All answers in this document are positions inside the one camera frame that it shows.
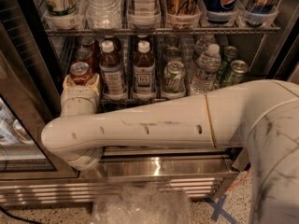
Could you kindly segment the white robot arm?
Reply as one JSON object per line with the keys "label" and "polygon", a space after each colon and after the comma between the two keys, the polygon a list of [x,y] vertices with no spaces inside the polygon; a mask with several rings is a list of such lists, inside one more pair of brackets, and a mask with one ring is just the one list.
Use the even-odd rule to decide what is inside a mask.
{"label": "white robot arm", "polygon": [[230,147],[249,153],[249,224],[299,224],[299,85],[265,79],[207,94],[94,114],[63,111],[41,134],[44,147],[78,170],[99,147]]}

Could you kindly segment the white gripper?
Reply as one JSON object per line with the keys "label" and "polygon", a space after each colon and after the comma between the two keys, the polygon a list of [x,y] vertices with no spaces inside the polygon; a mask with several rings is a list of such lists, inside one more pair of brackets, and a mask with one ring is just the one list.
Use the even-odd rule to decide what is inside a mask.
{"label": "white gripper", "polygon": [[73,86],[70,76],[63,82],[64,91],[61,95],[61,116],[95,114],[99,105],[101,78],[95,73],[86,86]]}

